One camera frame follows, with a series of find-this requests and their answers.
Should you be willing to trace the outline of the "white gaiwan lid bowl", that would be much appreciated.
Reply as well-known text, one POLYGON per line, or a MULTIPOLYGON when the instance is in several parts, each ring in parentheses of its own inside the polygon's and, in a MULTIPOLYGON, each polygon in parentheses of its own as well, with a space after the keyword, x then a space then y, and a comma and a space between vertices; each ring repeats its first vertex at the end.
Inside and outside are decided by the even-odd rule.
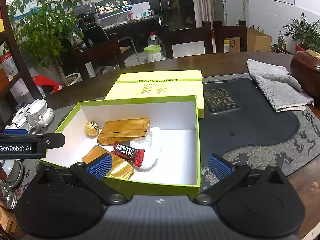
POLYGON ((1 165, 5 173, 7 174, 5 183, 10 188, 16 187, 22 179, 22 163, 19 160, 1 160, 1 165))

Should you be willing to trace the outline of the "lower gold foil pouch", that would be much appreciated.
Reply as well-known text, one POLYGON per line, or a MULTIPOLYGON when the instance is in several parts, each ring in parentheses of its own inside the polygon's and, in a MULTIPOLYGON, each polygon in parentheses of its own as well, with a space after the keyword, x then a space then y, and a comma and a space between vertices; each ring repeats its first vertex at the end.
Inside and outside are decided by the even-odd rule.
POLYGON ((95 145, 83 158, 86 170, 100 180, 106 176, 117 179, 129 179, 135 169, 124 159, 95 145))

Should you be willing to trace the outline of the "gold foil pouch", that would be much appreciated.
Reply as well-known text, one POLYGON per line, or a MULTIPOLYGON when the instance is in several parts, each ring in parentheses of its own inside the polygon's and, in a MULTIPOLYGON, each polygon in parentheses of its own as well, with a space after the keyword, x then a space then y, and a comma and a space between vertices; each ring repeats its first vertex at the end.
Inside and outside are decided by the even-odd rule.
POLYGON ((145 137, 150 121, 150 118, 107 121, 97 137, 97 142, 101 145, 113 145, 116 141, 124 142, 145 137))
POLYGON ((100 180, 106 176, 117 179, 129 179, 135 169, 124 159, 95 145, 83 158, 86 170, 100 180))

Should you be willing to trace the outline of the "white porcelain strainer cup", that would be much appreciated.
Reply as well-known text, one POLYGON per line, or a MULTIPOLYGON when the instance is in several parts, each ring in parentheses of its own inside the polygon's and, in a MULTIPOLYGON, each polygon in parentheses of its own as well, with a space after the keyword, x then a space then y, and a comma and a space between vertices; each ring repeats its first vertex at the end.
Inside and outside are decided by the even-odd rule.
POLYGON ((41 127, 47 127, 54 119, 54 111, 44 99, 33 103, 29 112, 41 127))

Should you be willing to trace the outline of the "gold foil chocolate ball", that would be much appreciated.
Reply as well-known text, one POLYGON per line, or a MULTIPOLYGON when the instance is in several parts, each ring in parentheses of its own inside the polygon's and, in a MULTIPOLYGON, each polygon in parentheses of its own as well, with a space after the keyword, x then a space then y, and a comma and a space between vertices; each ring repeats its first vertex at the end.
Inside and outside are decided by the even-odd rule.
POLYGON ((85 133, 89 137, 96 137, 99 134, 99 126, 95 121, 90 121, 85 125, 85 133))

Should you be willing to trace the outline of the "Hershey's chocolate bar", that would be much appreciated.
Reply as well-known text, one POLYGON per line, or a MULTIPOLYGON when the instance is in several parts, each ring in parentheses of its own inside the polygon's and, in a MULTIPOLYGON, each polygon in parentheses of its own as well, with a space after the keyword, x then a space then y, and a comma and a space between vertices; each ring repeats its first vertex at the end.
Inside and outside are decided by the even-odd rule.
POLYGON ((131 162, 135 166, 141 167, 144 158, 144 149, 135 149, 130 146, 120 144, 115 142, 113 145, 112 153, 125 159, 126 161, 131 162))

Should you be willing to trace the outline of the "upper gold foil pouch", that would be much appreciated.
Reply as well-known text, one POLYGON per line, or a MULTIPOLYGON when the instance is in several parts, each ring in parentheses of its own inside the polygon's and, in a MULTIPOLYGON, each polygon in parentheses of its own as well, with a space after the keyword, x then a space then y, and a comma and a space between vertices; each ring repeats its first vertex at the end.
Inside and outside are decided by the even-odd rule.
POLYGON ((101 145, 113 145, 116 141, 124 142, 145 137, 150 121, 150 118, 107 121, 97 137, 97 142, 101 145))

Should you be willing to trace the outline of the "green open shoe box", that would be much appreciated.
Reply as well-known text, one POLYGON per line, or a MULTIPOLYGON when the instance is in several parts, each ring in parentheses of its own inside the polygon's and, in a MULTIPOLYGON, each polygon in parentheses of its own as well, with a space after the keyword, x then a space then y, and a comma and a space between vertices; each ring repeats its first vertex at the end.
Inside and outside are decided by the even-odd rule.
POLYGON ((57 128, 65 136, 62 148, 48 150, 44 162, 69 168, 98 145, 85 125, 94 121, 149 118, 146 136, 129 139, 127 146, 145 151, 143 163, 128 179, 107 175, 103 181, 126 197, 187 195, 200 189, 200 136, 196 96, 168 96, 79 102, 57 128))

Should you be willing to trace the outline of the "grey stone tea tray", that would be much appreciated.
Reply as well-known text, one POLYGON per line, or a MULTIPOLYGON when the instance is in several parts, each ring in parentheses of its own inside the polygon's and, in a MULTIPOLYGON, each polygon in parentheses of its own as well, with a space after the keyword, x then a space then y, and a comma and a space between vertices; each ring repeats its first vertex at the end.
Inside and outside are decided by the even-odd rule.
POLYGON ((253 80, 218 77, 203 83, 203 97, 200 189, 213 153, 254 168, 274 163, 286 175, 319 156, 319 120, 312 111, 276 112, 253 80))

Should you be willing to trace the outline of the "white plastic wrapper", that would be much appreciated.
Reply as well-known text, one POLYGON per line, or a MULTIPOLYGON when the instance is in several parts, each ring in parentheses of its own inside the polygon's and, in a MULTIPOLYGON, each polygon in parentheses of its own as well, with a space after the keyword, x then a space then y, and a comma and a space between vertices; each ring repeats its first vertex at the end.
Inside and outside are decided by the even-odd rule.
POLYGON ((130 141, 130 147, 145 150, 142 166, 138 167, 134 165, 135 169, 139 171, 148 171, 152 169, 162 150, 161 129, 152 124, 145 137, 130 141))

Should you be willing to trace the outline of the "yellow shoe box lid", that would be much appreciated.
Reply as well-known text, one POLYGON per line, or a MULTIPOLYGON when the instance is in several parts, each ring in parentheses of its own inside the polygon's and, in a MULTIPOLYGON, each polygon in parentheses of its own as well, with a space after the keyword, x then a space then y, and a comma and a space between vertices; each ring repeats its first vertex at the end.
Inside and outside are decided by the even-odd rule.
POLYGON ((202 72, 172 70, 121 74, 106 100, 164 96, 196 96, 199 118, 204 118, 202 72))

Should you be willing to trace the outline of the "grey folded towel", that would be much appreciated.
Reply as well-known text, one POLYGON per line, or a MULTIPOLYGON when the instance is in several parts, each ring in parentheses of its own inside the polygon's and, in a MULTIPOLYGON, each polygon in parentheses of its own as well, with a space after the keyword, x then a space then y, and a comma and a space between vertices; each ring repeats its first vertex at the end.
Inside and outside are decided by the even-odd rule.
POLYGON ((249 75, 276 112, 304 111, 306 105, 314 104, 314 99, 285 67, 253 59, 248 59, 246 64, 249 75))

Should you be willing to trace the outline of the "large green potted tree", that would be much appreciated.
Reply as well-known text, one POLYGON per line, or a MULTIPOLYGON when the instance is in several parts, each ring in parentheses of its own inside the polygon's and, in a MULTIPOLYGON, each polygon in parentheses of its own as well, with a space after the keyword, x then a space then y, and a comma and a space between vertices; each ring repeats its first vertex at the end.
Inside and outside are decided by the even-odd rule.
POLYGON ((47 68, 55 67, 62 85, 68 81, 62 69, 64 41, 83 38, 76 7, 81 0, 14 0, 7 6, 9 20, 19 49, 26 59, 47 68))

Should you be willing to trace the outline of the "dark wooden chair left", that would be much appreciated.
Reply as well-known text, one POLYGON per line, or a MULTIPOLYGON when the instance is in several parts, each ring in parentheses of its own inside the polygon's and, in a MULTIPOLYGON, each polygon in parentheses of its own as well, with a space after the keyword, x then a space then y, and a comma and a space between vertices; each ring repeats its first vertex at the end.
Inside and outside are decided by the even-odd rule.
POLYGON ((120 50, 118 38, 115 33, 112 33, 110 35, 109 41, 94 45, 91 48, 87 48, 83 52, 81 52, 79 49, 74 49, 73 56, 75 60, 75 66, 78 72, 80 73, 82 79, 85 80, 90 78, 89 72, 85 66, 86 63, 101 60, 107 57, 107 55, 113 55, 116 58, 120 69, 126 68, 120 50))

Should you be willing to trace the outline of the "dark wooden chair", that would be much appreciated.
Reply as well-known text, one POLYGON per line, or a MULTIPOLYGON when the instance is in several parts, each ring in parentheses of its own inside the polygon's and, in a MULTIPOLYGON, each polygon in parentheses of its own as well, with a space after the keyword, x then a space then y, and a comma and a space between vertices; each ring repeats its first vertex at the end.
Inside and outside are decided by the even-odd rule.
POLYGON ((202 27, 170 31, 168 25, 160 26, 166 59, 173 59, 173 45, 203 42, 204 53, 213 53, 212 29, 209 21, 203 21, 202 27))
POLYGON ((222 25, 221 21, 213 21, 215 52, 224 53, 224 39, 240 38, 240 52, 247 51, 246 21, 239 21, 239 25, 222 25))
POLYGON ((116 58, 120 69, 126 68, 120 50, 118 38, 115 33, 112 33, 110 35, 109 41, 94 45, 91 48, 87 48, 83 52, 81 52, 79 49, 74 49, 73 56, 75 60, 75 66, 78 72, 80 73, 82 79, 85 80, 90 78, 89 72, 85 66, 86 63, 101 60, 107 57, 107 55, 113 55, 116 58))

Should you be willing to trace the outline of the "black office chair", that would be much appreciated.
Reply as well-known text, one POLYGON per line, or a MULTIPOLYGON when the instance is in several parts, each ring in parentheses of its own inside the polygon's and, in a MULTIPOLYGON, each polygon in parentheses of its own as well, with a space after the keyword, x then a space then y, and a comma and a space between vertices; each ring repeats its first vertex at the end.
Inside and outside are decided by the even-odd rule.
MULTIPOLYGON (((83 41, 86 44, 87 48, 95 46, 97 44, 108 42, 110 41, 110 37, 112 35, 116 35, 116 33, 111 33, 110 35, 107 35, 105 30, 100 25, 87 28, 82 32, 84 34, 83 41)), ((125 36, 122 38, 118 38, 118 43, 119 43, 119 48, 122 54, 123 53, 127 54, 127 51, 132 48, 135 52, 137 61, 140 64, 140 59, 138 57, 135 43, 131 37, 125 36)))

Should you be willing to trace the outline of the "brown wooden pig jar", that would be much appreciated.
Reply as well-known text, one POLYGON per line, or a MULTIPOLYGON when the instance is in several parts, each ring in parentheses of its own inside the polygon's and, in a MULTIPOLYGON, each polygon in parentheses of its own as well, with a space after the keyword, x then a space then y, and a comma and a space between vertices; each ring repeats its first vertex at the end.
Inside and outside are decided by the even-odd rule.
POLYGON ((290 63, 291 75, 314 100, 319 100, 319 59, 306 51, 297 51, 290 63))

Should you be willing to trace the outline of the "white green trash bin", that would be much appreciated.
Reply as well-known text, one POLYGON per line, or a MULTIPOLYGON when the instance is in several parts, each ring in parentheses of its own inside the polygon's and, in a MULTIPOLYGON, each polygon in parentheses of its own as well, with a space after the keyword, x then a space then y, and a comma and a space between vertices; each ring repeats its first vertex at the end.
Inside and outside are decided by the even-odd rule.
POLYGON ((144 52, 147 55, 148 62, 161 61, 161 46, 160 45, 150 45, 144 48, 144 52))

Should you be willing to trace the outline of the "cardboard box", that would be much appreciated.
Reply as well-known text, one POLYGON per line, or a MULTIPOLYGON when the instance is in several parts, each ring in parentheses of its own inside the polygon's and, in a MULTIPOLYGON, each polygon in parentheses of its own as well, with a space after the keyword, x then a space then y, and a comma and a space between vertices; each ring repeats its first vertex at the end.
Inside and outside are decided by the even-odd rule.
MULTIPOLYGON (((270 52, 272 37, 257 30, 247 28, 247 52, 270 52)), ((240 38, 229 39, 229 52, 240 51, 240 38)))

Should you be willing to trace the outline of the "dark wooden chair right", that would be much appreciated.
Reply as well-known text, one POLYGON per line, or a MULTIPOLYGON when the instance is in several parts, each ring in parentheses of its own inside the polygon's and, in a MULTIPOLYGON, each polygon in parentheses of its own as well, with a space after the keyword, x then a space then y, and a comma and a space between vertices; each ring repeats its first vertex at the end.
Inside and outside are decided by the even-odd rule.
POLYGON ((246 21, 239 21, 239 25, 222 25, 221 21, 213 21, 215 52, 224 53, 224 39, 240 38, 240 52, 247 51, 246 21))

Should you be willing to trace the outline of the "large water bottle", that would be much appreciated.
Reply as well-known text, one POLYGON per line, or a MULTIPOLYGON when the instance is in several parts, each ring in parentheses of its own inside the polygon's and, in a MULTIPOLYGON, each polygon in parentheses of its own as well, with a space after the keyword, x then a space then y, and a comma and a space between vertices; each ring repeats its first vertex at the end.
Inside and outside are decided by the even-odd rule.
POLYGON ((148 37, 148 46, 153 45, 160 45, 159 36, 155 31, 152 31, 148 37))

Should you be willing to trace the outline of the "dark wooden chair middle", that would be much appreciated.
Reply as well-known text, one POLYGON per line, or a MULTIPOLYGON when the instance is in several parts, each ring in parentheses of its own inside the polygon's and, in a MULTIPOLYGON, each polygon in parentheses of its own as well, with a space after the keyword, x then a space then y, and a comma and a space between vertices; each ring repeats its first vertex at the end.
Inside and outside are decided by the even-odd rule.
POLYGON ((213 53, 212 29, 209 21, 203 21, 202 27, 170 31, 168 25, 160 26, 166 59, 173 59, 173 45, 203 42, 204 53, 213 53))

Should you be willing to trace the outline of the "dark wooden desk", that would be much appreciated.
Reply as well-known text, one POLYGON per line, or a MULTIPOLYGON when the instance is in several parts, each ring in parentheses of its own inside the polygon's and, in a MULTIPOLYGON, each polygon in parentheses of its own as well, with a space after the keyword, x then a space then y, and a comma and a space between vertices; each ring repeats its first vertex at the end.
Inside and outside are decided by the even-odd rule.
POLYGON ((119 39, 127 36, 131 37, 138 50, 143 50, 148 45, 150 33, 160 33, 161 23, 162 18, 155 15, 111 27, 103 27, 103 29, 107 35, 116 34, 119 39))

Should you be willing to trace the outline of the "computer monitor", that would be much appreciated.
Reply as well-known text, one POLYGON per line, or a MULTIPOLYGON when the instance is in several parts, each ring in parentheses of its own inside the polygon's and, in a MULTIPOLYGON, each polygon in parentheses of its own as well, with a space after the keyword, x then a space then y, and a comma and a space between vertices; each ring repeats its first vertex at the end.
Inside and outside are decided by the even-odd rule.
POLYGON ((130 0, 103 0, 95 3, 100 20, 132 10, 130 0))

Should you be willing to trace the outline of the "potted palm red pot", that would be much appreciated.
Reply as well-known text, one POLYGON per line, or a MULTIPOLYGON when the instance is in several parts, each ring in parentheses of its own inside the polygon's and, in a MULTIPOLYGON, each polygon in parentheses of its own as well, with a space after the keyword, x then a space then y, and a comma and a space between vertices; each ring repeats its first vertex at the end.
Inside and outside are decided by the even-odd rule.
POLYGON ((290 36, 295 43, 303 49, 311 49, 319 53, 319 20, 311 23, 307 17, 301 13, 299 19, 292 19, 291 23, 284 25, 284 36, 290 36))

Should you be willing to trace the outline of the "white refrigerator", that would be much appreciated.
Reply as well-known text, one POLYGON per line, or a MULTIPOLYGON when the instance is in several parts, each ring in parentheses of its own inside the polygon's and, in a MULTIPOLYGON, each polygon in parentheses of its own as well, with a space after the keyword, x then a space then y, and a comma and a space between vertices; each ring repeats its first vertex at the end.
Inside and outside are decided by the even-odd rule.
POLYGON ((213 18, 223 25, 237 25, 243 19, 243 10, 243 0, 213 0, 213 18))

